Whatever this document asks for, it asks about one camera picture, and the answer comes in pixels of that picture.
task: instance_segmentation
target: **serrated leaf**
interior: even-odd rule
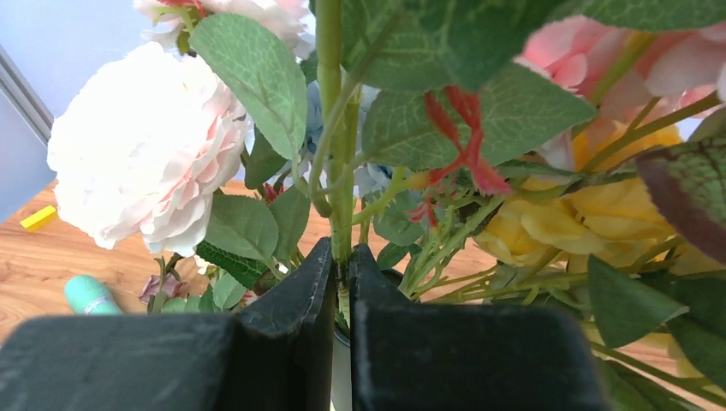
[[[423,92],[450,83],[436,46],[400,0],[342,0],[341,42],[343,67],[365,64],[368,86]]]
[[[240,282],[223,271],[212,288],[212,300],[215,306],[229,310],[242,300],[246,292],[247,289]]]
[[[184,305],[184,313],[199,313],[199,303],[201,297],[198,295],[190,295],[187,298],[187,304]]]
[[[305,139],[307,89],[295,57],[275,34],[242,15],[211,15],[190,44],[242,102],[272,148],[286,159]]]
[[[384,212],[373,218],[373,230],[384,239],[399,246],[408,246],[424,234],[420,223],[411,221],[408,211],[417,204],[409,193],[398,193]]]
[[[205,237],[212,246],[265,260],[275,251],[278,235],[275,218],[262,201],[244,195],[214,196]]]
[[[672,293],[691,311],[670,321],[668,329],[693,366],[726,389],[726,281],[679,279]]]
[[[280,229],[274,255],[278,259],[287,260],[305,233],[310,215],[310,199],[293,186],[272,201],[270,211]]]
[[[697,411],[701,408],[613,360],[595,357],[605,393],[617,411]]]
[[[247,289],[253,289],[257,280],[267,271],[267,265],[264,263],[229,253],[212,246],[207,241],[202,241],[197,246],[196,253],[205,261],[228,272]]]
[[[693,131],[693,134],[688,137],[688,141],[701,141],[720,135],[726,135],[726,107],[712,112],[703,119],[701,124]]]
[[[633,280],[591,255],[587,261],[590,303],[595,325],[611,348],[639,340],[688,307]]]
[[[300,62],[300,69],[305,75],[305,84],[310,84],[318,79],[318,51],[312,51],[310,56]]]
[[[523,176],[562,176],[581,178],[583,175],[574,171],[556,169],[548,164],[534,163],[512,159],[497,166],[499,175],[504,178],[516,178]]]
[[[205,293],[199,299],[200,313],[219,313],[221,310],[214,305],[214,296],[211,284],[206,286]]]
[[[245,166],[245,186],[254,190],[270,180],[288,160],[270,146],[270,142],[254,128],[254,146]]]
[[[653,204],[676,231],[726,264],[726,134],[636,158]]]
[[[604,24],[648,32],[702,28],[726,20],[726,2],[718,0],[589,0],[582,10]]]
[[[378,268],[381,270],[393,268],[396,264],[401,262],[404,257],[406,257],[406,254],[408,254],[408,247],[409,246],[399,246],[392,242],[386,244],[381,252],[378,253],[378,258],[376,259]]]
[[[443,92],[436,95],[459,125],[465,144],[471,130],[449,107]],[[582,98],[515,63],[500,71],[479,97],[485,132],[481,154],[494,165],[529,152],[595,115]],[[379,93],[363,125],[362,146],[371,162],[420,170],[444,167],[457,154],[426,117],[421,92]]]
[[[161,312],[164,314],[184,313],[184,307],[186,305],[186,300],[181,297],[174,297],[164,303],[161,307]]]
[[[402,0],[403,8],[435,46],[450,83],[469,91],[479,90],[519,54],[530,34],[541,28],[550,13],[563,3],[563,0]]]

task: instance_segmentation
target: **wooden table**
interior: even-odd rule
[[[20,221],[47,205],[55,205],[51,184],[9,220],[0,224],[0,343],[22,321],[47,314],[69,314],[63,286],[73,276],[90,274],[106,284],[119,307],[127,313],[143,312],[138,293],[151,274],[158,272],[156,257],[149,254],[138,236],[121,241],[112,251],[97,247],[93,240],[60,219],[37,232],[29,233]],[[224,189],[228,194],[251,193],[241,182],[231,182]],[[301,251],[309,252],[318,238],[330,233],[327,220],[311,211]],[[386,241],[371,233],[370,247],[375,255]],[[484,270],[493,259],[476,247],[459,252],[447,267],[446,275],[460,277]],[[402,271],[405,262],[396,268]],[[193,259],[184,259],[177,266],[192,291],[201,293],[205,279],[197,274]],[[432,291],[433,296],[448,292]],[[639,360],[667,372],[675,365],[664,352],[631,344],[624,349]]]

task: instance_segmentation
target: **mint green object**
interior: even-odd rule
[[[111,292],[91,276],[76,276],[65,287],[66,301],[76,314],[123,314]]]

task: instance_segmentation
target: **white peony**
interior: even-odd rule
[[[165,25],[165,30],[144,31],[142,37],[156,41],[165,48],[176,46],[176,38],[184,28],[182,18],[176,15],[160,15],[157,8],[168,7],[161,0],[134,0],[134,8],[153,21]],[[301,36],[305,25],[300,19],[308,14],[304,0],[199,0],[203,10],[212,13],[232,13],[249,17],[274,33],[296,56],[307,58],[312,46]],[[189,0],[188,6],[195,2]]]
[[[192,256],[240,168],[243,116],[201,58],[148,43],[105,64],[53,125],[59,217],[104,248],[140,232],[152,253]]]

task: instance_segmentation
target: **yellow object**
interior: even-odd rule
[[[40,210],[32,216],[22,220],[21,225],[24,229],[33,232],[52,221],[57,217],[57,215],[58,211],[56,210],[56,207],[48,205],[43,210]]]

